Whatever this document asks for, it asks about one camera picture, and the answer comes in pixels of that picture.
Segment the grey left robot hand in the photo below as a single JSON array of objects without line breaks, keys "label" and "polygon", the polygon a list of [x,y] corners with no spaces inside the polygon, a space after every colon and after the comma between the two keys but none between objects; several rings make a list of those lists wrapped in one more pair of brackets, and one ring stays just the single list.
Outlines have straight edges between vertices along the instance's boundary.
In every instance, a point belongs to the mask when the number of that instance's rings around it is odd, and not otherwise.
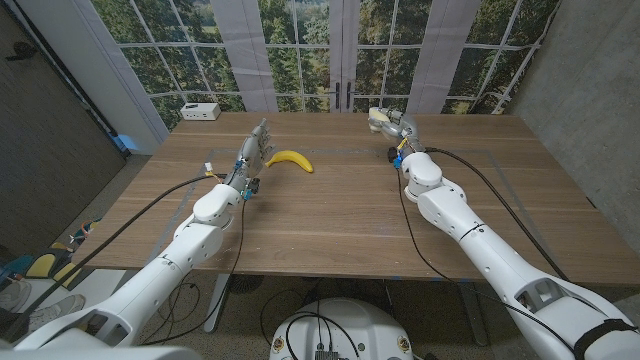
[{"label": "grey left robot hand", "polygon": [[238,192],[243,190],[248,182],[260,173],[265,158],[272,152],[273,147],[269,145],[270,139],[267,119],[263,118],[245,138],[237,153],[234,167],[226,176],[224,184]]}]

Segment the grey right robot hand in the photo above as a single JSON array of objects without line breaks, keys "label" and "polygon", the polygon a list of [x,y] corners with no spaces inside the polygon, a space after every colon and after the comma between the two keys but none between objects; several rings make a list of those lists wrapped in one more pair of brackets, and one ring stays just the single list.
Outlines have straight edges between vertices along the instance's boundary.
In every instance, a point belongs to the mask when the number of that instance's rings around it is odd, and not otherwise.
[{"label": "grey right robot hand", "polygon": [[398,110],[371,107],[368,124],[372,133],[381,133],[388,140],[408,147],[411,152],[424,152],[419,140],[418,126],[414,118]]}]

